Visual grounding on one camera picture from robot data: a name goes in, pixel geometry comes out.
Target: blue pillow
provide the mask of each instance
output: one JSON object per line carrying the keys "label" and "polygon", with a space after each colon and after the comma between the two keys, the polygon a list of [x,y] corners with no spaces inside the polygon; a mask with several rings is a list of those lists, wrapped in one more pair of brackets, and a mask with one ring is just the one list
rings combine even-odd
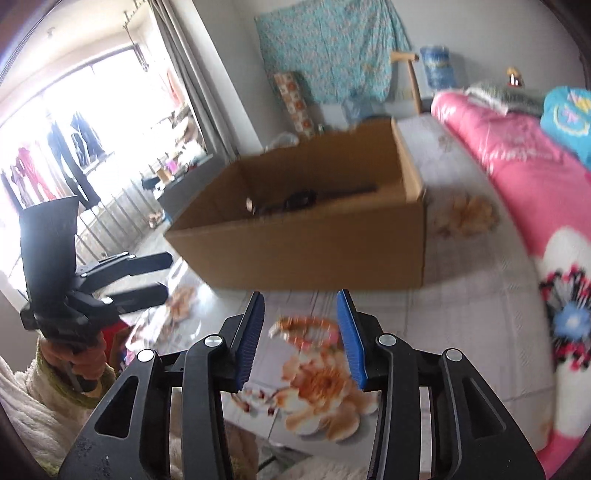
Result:
{"label": "blue pillow", "polygon": [[542,130],[591,169],[591,92],[558,87],[544,101]]}

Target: ceiling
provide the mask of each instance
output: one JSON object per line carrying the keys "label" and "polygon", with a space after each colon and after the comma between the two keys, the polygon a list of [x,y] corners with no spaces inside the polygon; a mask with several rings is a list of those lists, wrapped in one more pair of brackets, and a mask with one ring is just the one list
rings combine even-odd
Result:
{"label": "ceiling", "polygon": [[[63,0],[33,32],[0,85],[0,99],[23,80],[69,52],[123,32],[124,11],[134,10],[134,0]],[[129,23],[138,28],[149,13],[141,5]]]}

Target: blue container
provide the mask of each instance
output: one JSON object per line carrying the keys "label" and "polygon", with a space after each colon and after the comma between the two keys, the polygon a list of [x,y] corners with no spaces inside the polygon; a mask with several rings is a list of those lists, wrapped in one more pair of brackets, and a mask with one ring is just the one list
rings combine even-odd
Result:
{"label": "blue container", "polygon": [[441,45],[421,48],[427,83],[433,90],[456,88],[456,77],[449,58],[449,49]]}

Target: teal floral cloth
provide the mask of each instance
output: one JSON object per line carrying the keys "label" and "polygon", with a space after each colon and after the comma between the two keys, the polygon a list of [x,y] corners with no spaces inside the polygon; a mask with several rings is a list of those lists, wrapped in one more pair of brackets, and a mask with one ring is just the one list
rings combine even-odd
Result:
{"label": "teal floral cloth", "polygon": [[294,72],[313,103],[351,94],[384,101],[390,53],[410,50],[391,0],[304,0],[255,21],[271,85],[274,74]]}

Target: hanging clothes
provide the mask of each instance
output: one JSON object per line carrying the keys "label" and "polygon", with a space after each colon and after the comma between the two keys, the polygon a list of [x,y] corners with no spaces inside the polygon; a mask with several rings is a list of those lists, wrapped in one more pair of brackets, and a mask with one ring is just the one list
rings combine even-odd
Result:
{"label": "hanging clothes", "polygon": [[33,202],[29,192],[27,192],[24,175],[21,174],[21,171],[16,165],[10,165],[10,171],[12,172],[10,179],[18,188],[18,193],[21,196],[22,204],[25,206],[25,208],[35,205],[35,202]]}
{"label": "hanging clothes", "polygon": [[47,200],[55,200],[56,196],[47,186],[47,183],[43,179],[39,173],[37,173],[37,169],[35,168],[35,164],[33,163],[33,158],[31,156],[31,152],[29,152],[26,148],[21,147],[18,149],[18,157],[17,157],[17,168],[20,170],[21,175],[24,177],[29,178],[29,182],[31,183],[31,187],[39,198],[40,202],[45,202],[45,197],[39,191],[39,187],[45,193]]}
{"label": "hanging clothes", "polygon": [[48,152],[48,145],[46,143],[41,145],[41,142],[39,142],[39,140],[35,140],[35,147],[36,147],[35,154],[43,157],[43,160],[45,161],[45,163],[47,165],[47,169],[49,170],[49,175],[51,175],[51,179],[53,180],[53,184],[56,186],[56,196],[61,199],[73,196],[74,193],[72,192],[71,188],[66,183],[63,173],[58,168],[56,162],[50,158],[51,155],[49,155],[49,152]]}
{"label": "hanging clothes", "polygon": [[[51,148],[53,156],[56,158],[57,164],[60,167],[61,172],[64,175],[64,179],[70,190],[78,197],[80,203],[86,208],[90,209],[100,202],[100,197],[95,192],[94,188],[84,175],[84,172],[78,166],[78,163],[74,161],[72,152],[66,143],[66,139],[61,133],[60,127],[57,123],[51,124],[51,131],[47,135],[47,143]],[[72,177],[64,168],[66,163],[67,169],[71,172]]]}
{"label": "hanging clothes", "polygon": [[88,153],[86,152],[86,146],[84,145],[84,141],[78,132],[72,133],[72,141],[74,142],[74,147],[76,147],[76,156],[78,157],[78,165],[80,168],[86,168],[90,165],[90,159],[88,158]]}
{"label": "hanging clothes", "polygon": [[96,159],[102,160],[106,156],[105,150],[103,150],[103,147],[100,144],[99,136],[91,128],[80,112],[74,113],[70,125],[74,130],[80,133],[84,139],[84,142],[86,143],[86,151],[90,157],[90,163],[94,162]]}
{"label": "hanging clothes", "polygon": [[14,209],[17,211],[17,213],[21,213],[22,212],[21,202],[18,201],[17,195],[14,193],[14,190],[10,186],[10,182],[8,181],[8,179],[6,177],[6,173],[4,173],[4,170],[2,170],[2,172],[0,172],[0,179],[2,180],[2,185],[4,185],[4,190],[6,190],[6,194],[8,195],[8,198],[10,199],[10,202],[12,203]]}

